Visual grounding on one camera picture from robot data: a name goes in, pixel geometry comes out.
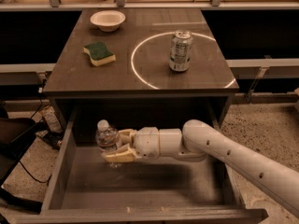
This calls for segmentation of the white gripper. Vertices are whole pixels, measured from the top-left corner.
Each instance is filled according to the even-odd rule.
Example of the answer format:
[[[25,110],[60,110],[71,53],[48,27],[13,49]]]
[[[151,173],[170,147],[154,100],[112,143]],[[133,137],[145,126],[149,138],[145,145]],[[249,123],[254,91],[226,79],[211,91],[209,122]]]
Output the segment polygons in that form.
[[[119,131],[121,141],[126,144],[113,151],[101,154],[107,162],[133,162],[138,155],[144,159],[158,159],[160,156],[159,130],[145,127],[141,130],[124,129]]]

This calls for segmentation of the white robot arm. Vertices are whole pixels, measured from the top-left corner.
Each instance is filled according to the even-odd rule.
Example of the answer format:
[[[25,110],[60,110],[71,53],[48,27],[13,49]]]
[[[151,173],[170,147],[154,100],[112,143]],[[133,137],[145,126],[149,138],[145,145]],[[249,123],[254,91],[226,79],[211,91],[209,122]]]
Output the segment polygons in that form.
[[[104,151],[105,161],[132,162],[161,157],[199,161],[208,154],[299,217],[299,173],[238,144],[203,121],[191,119],[182,129],[126,129],[119,131],[119,135],[122,146]]]

